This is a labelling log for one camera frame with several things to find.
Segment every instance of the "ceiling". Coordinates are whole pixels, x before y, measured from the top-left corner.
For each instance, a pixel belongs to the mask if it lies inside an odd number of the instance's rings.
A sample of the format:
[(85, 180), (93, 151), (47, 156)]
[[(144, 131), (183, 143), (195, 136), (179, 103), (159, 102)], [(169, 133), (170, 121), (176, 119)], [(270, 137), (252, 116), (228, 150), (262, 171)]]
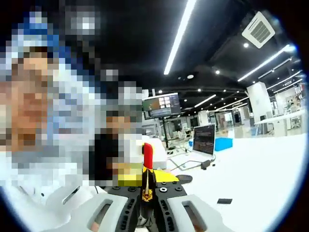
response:
[[(23, 1), (15, 7), (12, 23), (21, 22), (23, 12), (34, 4)], [(165, 66), (173, 46), (186, 0), (66, 0), (42, 1), (42, 11), (59, 29), (60, 36), (86, 69), (118, 70), (119, 80), (136, 81), (143, 89), (159, 90), (162, 94), (178, 92), (184, 114), (214, 110), (247, 97), (246, 88), (253, 81), (262, 81), (266, 87), (300, 70), (295, 51), (283, 52), (246, 79), (238, 79), (258, 67), (265, 60), (290, 43), (278, 20), (263, 12), (276, 35), (258, 49), (241, 33), (252, 20), (255, 11), (245, 0), (197, 0), (168, 75)], [(94, 30), (72, 30), (76, 11), (95, 12)], [(10, 32), (10, 24), (3, 31)], [(263, 78), (258, 77), (269, 72)], [(282, 88), (284, 83), (269, 89)], [(192, 110), (196, 104), (216, 94), (216, 97)]]

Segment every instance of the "lipstick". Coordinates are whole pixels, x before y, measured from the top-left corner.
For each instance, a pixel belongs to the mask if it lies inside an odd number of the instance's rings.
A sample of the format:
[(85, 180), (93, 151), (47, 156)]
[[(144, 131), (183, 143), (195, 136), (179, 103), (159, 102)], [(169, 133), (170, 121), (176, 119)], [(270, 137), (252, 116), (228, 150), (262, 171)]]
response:
[(150, 144), (143, 145), (144, 166), (142, 171), (141, 184), (141, 209), (140, 214), (148, 219), (153, 215), (153, 194), (155, 190), (155, 174), (153, 170), (153, 148)]

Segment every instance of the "monitor screen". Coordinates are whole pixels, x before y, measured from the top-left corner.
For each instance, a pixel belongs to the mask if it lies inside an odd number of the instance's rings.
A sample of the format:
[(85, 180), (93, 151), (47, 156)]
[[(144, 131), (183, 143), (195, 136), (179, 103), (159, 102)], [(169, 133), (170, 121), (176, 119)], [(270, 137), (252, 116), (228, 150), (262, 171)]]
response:
[(181, 113), (178, 93), (146, 98), (142, 102), (145, 119), (166, 117)]
[(194, 128), (193, 150), (213, 155), (215, 124)]

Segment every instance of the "white table surface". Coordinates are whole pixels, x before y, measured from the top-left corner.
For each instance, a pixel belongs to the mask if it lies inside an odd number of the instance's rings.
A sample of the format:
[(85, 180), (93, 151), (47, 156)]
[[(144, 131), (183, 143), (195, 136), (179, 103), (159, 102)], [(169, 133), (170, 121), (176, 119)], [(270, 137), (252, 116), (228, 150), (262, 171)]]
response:
[[(277, 221), (298, 191), (302, 165), (307, 159), (305, 147), (306, 134), (234, 139), (233, 148), (216, 153), (214, 167), (206, 171), (200, 167), (188, 171), (176, 169), (172, 173), (191, 175), (193, 181), (183, 185), (187, 194), (195, 194), (218, 210), (230, 229), (264, 232)], [(191, 160), (190, 155), (182, 156), (183, 160)], [(174, 167), (169, 161), (168, 168)], [(219, 198), (233, 201), (217, 204)]]
[(271, 123), (271, 122), (278, 121), (278, 120), (284, 120), (284, 119), (288, 119), (288, 118), (292, 118), (292, 117), (297, 117), (297, 116), (304, 115), (306, 113), (307, 113), (306, 110), (299, 110), (299, 111), (296, 111), (294, 113), (264, 119), (262, 121), (255, 123), (255, 125), (259, 125), (259, 124), (262, 124), (262, 123)]

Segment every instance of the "fluorescent light strip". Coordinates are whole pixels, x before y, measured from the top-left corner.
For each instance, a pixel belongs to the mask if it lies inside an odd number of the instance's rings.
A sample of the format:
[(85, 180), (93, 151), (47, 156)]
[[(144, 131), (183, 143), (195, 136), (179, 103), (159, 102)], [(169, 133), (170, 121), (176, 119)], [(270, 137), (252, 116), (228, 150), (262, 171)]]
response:
[(185, 29), (188, 25), (188, 22), (189, 22), (191, 13), (194, 9), (194, 5), (195, 5), (196, 1), (197, 0), (188, 0), (188, 2), (187, 2), (187, 5), (186, 5), (184, 13), (183, 13), (183, 18), (182, 18), (181, 23), (179, 25), (178, 32), (177, 32), (173, 47), (172, 47), (172, 50), (170, 52), (169, 59), (168, 59), (168, 62), (166, 64), (166, 67), (165, 67), (165, 70), (164, 70), (164, 75), (169, 74), (169, 71), (172, 67), (173, 61), (174, 61), (176, 53), (178, 51), (180, 42), (182, 41), (183, 34), (184, 34)]
[(200, 102), (199, 104), (195, 105), (194, 108), (199, 107), (201, 104), (204, 104), (205, 102), (208, 102), (210, 99), (213, 99), (215, 96), (217, 96), (216, 94), (212, 95), (211, 97), (205, 99), (204, 101)]
[(290, 85), (288, 85), (288, 86), (286, 86), (286, 87), (284, 87), (284, 88), (281, 88), (281, 89), (279, 89), (279, 90), (276, 90), (274, 93), (278, 93), (279, 91), (281, 91), (281, 90), (284, 90), (284, 89), (286, 89), (286, 88), (288, 88), (288, 87), (290, 87), (290, 86), (292, 86), (292, 85), (295, 85), (296, 83), (298, 83), (298, 82), (300, 82), (300, 81), (302, 81), (303, 79), (299, 79), (298, 81), (295, 81), (294, 83), (291, 83)]
[(270, 88), (273, 88), (273, 87), (275, 87), (275, 86), (277, 86), (277, 85), (282, 84), (283, 82), (285, 82), (285, 81), (287, 81), (287, 80), (289, 80), (289, 79), (291, 79), (291, 78), (295, 77), (296, 75), (300, 74), (300, 73), (301, 73), (301, 71), (302, 71), (302, 70), (298, 71), (297, 73), (294, 73), (292, 76), (290, 76), (290, 77), (288, 77), (288, 78), (284, 79), (283, 81), (280, 81), (280, 82), (278, 82), (278, 83), (274, 84), (273, 86), (268, 87), (267, 89), (270, 89)]
[(268, 74), (272, 73), (272, 71), (275, 71), (276, 69), (280, 68), (282, 65), (286, 64), (287, 62), (291, 61), (291, 58), (286, 59), (284, 62), (282, 62), (280, 65), (277, 65), (275, 68), (273, 68), (272, 70), (269, 70), (268, 72), (266, 72), (265, 74), (261, 75), (260, 77), (258, 77), (258, 79), (263, 78), (264, 76), (267, 76)]
[(249, 97), (245, 97), (245, 98), (240, 99), (240, 100), (238, 100), (238, 101), (235, 101), (235, 102), (233, 102), (233, 103), (231, 103), (231, 104), (229, 104), (229, 105), (225, 105), (225, 106), (223, 106), (223, 107), (221, 107), (221, 108), (219, 108), (219, 109), (217, 109), (217, 110), (221, 110), (221, 109), (227, 108), (227, 107), (229, 107), (229, 106), (231, 106), (231, 105), (234, 105), (234, 104), (237, 103), (237, 102), (241, 102), (241, 101), (246, 100), (246, 99), (248, 99), (248, 98), (249, 98)]
[(259, 70), (260, 68), (262, 68), (263, 66), (267, 65), (268, 63), (270, 63), (271, 61), (273, 61), (276, 57), (278, 57), (281, 53), (283, 53), (287, 48), (289, 48), (290, 45), (286, 45), (283, 49), (281, 49), (279, 52), (277, 52), (276, 54), (274, 54), (272, 57), (270, 57), (269, 59), (265, 60), (262, 64), (260, 64), (259, 66), (257, 66), (255, 69), (253, 69), (252, 71), (248, 72), (246, 75), (244, 75), (242, 78), (238, 79), (237, 81), (240, 82), (243, 79), (247, 78), (248, 76), (250, 76), (251, 74), (253, 74), (254, 72), (256, 72), (257, 70)]
[(234, 108), (232, 108), (232, 110), (236, 109), (236, 108), (239, 108), (239, 107), (242, 107), (242, 106), (245, 106), (247, 105), (248, 103), (244, 103), (244, 104), (241, 104), (241, 105), (238, 105), (238, 106), (235, 106)]

